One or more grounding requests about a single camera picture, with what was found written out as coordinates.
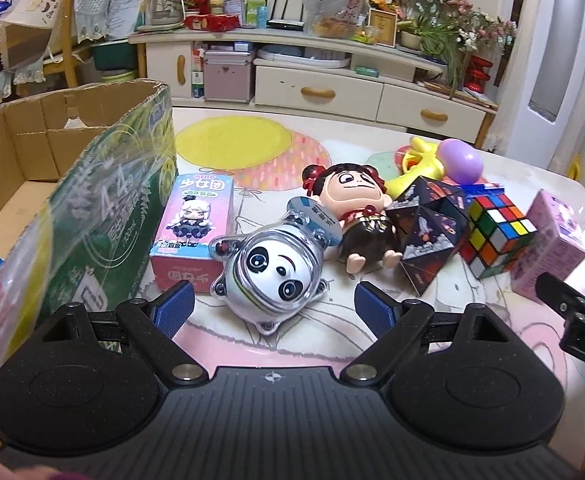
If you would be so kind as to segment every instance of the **picture frame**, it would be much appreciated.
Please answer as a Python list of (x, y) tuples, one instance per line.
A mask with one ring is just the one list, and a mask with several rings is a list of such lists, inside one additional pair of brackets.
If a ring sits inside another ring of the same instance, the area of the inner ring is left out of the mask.
[(371, 9), (368, 13), (368, 25), (379, 30), (377, 44), (395, 48), (397, 40), (397, 14), (384, 10)]

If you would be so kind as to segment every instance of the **tv stand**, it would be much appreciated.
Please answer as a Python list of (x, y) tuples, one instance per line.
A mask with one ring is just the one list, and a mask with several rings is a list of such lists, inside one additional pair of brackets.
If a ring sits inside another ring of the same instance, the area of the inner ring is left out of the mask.
[[(268, 28), (239, 28), (224, 33), (181, 29), (161, 34), (135, 34), (128, 41), (145, 46), (147, 77), (170, 85), (173, 106), (292, 114), (399, 131), (415, 128), (465, 140), (478, 148), (495, 116), (495, 111), (486, 107), (449, 99), (415, 83), (418, 70), (435, 77), (445, 67), (386, 46)], [(359, 75), (348, 68), (317, 68), (255, 59), (255, 97), (250, 103), (193, 98), (191, 60), (196, 41), (251, 41), (347, 52), (353, 58), (351, 67), (376, 68), (380, 76)], [(302, 88), (317, 92), (302, 94)]]

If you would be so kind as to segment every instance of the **pink storage box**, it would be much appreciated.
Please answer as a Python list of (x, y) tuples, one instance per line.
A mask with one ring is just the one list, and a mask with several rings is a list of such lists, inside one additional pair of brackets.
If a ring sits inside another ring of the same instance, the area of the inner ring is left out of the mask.
[(537, 193), (526, 216), (538, 233), (510, 270), (512, 290), (541, 303), (535, 294), (537, 277), (549, 272), (565, 280), (585, 258), (585, 248), (573, 210), (546, 190)]
[(196, 292), (210, 294), (223, 264), (210, 257), (208, 244), (231, 231), (232, 190), (229, 176), (190, 173), (176, 178), (150, 250), (160, 289), (189, 280)]
[(255, 94), (252, 52), (204, 54), (204, 97), (211, 101), (249, 103)]

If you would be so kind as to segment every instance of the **drawer handle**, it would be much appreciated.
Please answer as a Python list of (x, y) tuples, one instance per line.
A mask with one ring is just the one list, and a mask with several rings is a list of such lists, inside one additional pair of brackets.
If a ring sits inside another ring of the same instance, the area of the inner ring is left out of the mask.
[(431, 121), (437, 121), (438, 123), (445, 123), (445, 121), (448, 120), (447, 114), (436, 114), (427, 109), (421, 111), (421, 116), (425, 119), (430, 119)]
[(176, 80), (179, 81), (181, 86), (186, 84), (186, 76), (184, 75), (185, 67), (186, 56), (181, 55), (176, 59)]
[(306, 97), (322, 97), (323, 99), (334, 99), (337, 95), (334, 90), (317, 90), (304, 86), (301, 90), (301, 95)]

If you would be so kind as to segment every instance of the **metal screw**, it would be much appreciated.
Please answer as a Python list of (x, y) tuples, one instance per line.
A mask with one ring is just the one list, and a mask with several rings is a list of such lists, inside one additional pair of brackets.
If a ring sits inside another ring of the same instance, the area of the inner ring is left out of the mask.
[(377, 370), (370, 365), (352, 365), (346, 368), (346, 375), (355, 381), (370, 381), (377, 377)]
[(204, 370), (198, 365), (182, 364), (175, 366), (172, 374), (182, 381), (194, 381), (204, 375)]

